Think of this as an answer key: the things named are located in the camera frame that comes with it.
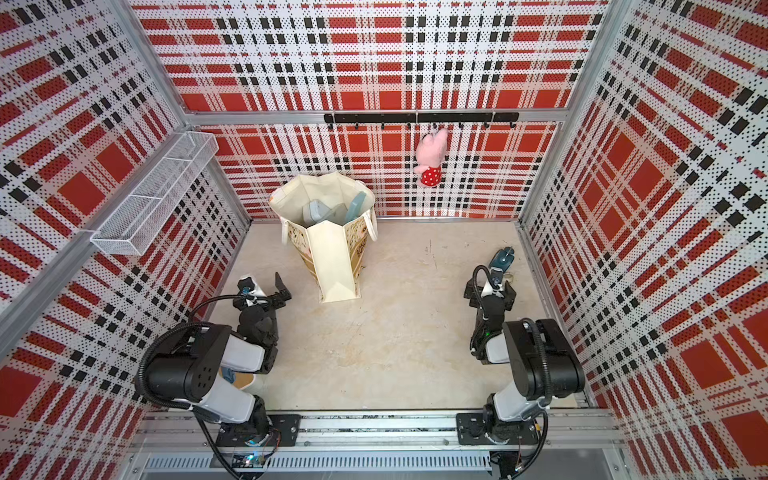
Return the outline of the cream floral canvas bag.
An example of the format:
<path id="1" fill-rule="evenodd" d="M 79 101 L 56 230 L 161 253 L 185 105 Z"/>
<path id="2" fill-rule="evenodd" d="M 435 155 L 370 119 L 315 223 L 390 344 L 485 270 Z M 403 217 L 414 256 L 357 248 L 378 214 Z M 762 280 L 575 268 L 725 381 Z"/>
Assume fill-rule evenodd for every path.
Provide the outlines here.
<path id="1" fill-rule="evenodd" d="M 302 208 L 312 200 L 329 207 L 344 203 L 348 209 L 358 192 L 366 202 L 354 221 L 336 225 L 324 221 L 306 228 Z M 298 175 L 274 190 L 269 205 L 279 217 L 282 242 L 292 244 L 315 278 L 323 303 L 357 299 L 361 296 L 360 273 L 366 245 L 378 239 L 373 192 L 361 181 L 339 172 L 321 176 Z"/>

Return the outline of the teal pencil case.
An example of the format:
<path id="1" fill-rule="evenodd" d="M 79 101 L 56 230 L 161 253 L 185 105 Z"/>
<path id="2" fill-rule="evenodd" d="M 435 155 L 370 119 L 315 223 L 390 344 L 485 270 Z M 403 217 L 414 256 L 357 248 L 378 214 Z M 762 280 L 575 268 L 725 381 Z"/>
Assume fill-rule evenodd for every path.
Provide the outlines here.
<path id="1" fill-rule="evenodd" d="M 363 206 L 366 202 L 367 195 L 365 192 L 358 192 L 351 200 L 347 213 L 345 215 L 344 224 L 350 223 L 357 219 L 363 211 Z"/>

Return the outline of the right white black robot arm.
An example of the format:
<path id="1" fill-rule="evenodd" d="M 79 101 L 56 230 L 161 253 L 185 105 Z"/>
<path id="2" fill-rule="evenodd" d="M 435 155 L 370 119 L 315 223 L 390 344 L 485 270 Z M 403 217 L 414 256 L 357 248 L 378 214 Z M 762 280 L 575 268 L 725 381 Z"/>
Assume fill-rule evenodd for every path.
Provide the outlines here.
<path id="1" fill-rule="evenodd" d="M 512 381 L 490 394 L 479 414 L 457 416 L 459 442 L 533 444 L 541 437 L 536 419 L 552 401 L 584 390 L 583 367 L 556 320 L 505 319 L 516 292 L 501 270 L 476 266 L 464 298 L 476 310 L 470 354 L 484 365 L 509 365 Z"/>

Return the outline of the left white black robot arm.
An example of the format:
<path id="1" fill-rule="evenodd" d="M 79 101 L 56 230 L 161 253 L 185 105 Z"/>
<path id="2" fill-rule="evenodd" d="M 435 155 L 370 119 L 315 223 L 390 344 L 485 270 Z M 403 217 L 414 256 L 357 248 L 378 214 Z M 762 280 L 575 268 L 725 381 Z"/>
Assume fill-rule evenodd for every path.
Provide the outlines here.
<path id="1" fill-rule="evenodd" d="M 265 293 L 250 277 L 238 280 L 237 292 L 207 299 L 193 307 L 188 320 L 147 347 L 135 383 L 148 402 L 193 413 L 219 426 L 218 447 L 289 446 L 295 442 L 296 415 L 267 414 L 265 401 L 225 378 L 233 374 L 266 375 L 278 355 L 277 311 L 292 295 L 281 276 L 275 292 Z M 197 321 L 197 313 L 219 301 L 238 311 L 238 325 Z"/>

